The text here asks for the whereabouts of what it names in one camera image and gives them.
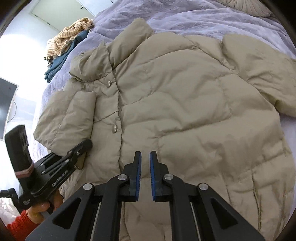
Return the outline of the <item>red sleeve forearm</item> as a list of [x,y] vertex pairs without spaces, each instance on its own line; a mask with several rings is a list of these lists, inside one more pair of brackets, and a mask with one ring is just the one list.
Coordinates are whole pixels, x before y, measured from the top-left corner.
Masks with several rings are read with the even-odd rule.
[[10,235],[16,241],[24,241],[27,236],[44,220],[40,213],[24,210],[11,224],[8,224]]

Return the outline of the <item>left hand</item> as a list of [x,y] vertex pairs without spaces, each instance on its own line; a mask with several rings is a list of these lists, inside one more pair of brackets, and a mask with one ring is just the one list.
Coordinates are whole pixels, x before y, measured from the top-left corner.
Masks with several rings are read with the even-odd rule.
[[51,204],[53,205],[54,210],[63,204],[63,196],[60,194],[59,190],[55,192],[50,202],[38,203],[26,210],[26,214],[30,221],[38,225],[42,223],[45,219],[42,213],[47,212]]

